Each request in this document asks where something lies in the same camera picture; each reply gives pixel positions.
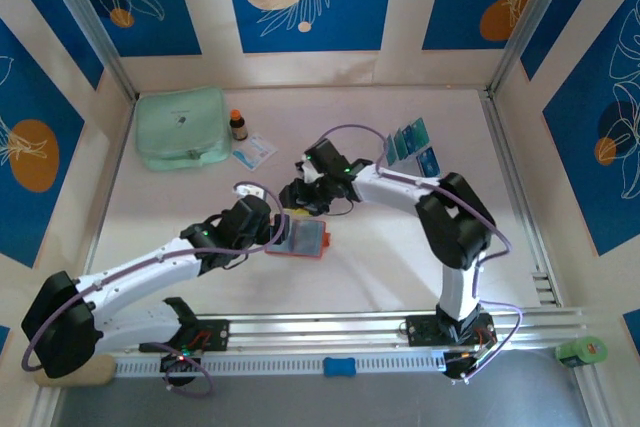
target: small brown bottle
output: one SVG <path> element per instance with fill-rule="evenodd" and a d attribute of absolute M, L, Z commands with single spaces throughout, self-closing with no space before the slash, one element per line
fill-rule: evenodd
<path fill-rule="evenodd" d="M 231 126 L 231 135 L 234 139 L 244 140 L 249 135 L 244 118 L 238 109 L 233 109 L 231 111 L 231 120 L 229 121 L 229 125 Z"/>

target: white table surface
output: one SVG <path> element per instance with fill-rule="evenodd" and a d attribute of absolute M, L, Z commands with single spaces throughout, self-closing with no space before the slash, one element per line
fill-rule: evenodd
<path fill-rule="evenodd" d="M 308 88 L 229 91 L 250 132 L 279 148 L 255 172 L 235 159 L 166 173 L 151 172 L 135 150 L 132 128 L 100 234 L 91 272 L 147 253 L 192 223 L 230 208 L 232 185 L 262 182 L 278 193 L 291 182 L 294 163 L 319 135 L 342 123 L 363 123 L 383 133 L 422 116 L 441 170 L 461 173 L 488 207 L 515 252 L 486 265 L 481 297 L 539 305 L 535 264 L 511 207 L 476 91 L 418 87 Z M 375 159 L 375 136 L 343 130 L 331 137 L 349 160 Z M 343 205 L 336 205 L 339 211 Z M 346 312 L 431 309 L 441 264 L 417 218 L 382 206 L 356 204 L 344 217 L 325 217 L 331 246 L 321 260 L 255 254 L 232 271 L 216 269 L 144 299 L 181 296 L 196 313 Z M 501 248 L 494 239 L 492 249 Z"/>

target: mint green pouch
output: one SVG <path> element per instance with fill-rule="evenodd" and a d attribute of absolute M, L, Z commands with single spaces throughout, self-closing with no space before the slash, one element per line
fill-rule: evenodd
<path fill-rule="evenodd" d="M 136 103 L 136 148 L 151 170 L 201 167 L 231 153 L 231 127 L 217 87 L 153 94 Z"/>

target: sponge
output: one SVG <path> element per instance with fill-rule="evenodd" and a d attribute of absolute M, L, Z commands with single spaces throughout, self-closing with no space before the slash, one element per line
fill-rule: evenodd
<path fill-rule="evenodd" d="M 115 359 L 110 355 L 96 355 L 68 375 L 51 379 L 41 369 L 35 373 L 34 380 L 42 387 L 91 387 L 108 384 L 115 374 Z"/>

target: grey floor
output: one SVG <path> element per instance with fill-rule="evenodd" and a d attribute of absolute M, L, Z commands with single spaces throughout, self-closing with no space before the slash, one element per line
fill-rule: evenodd
<path fill-rule="evenodd" d="M 187 388 L 204 387 L 200 381 Z M 168 393 L 160 379 L 117 379 L 67 391 L 54 426 L 440 427 L 588 426 L 570 370 L 549 354 L 498 356 L 470 385 L 442 374 L 219 377 L 207 400 Z"/>

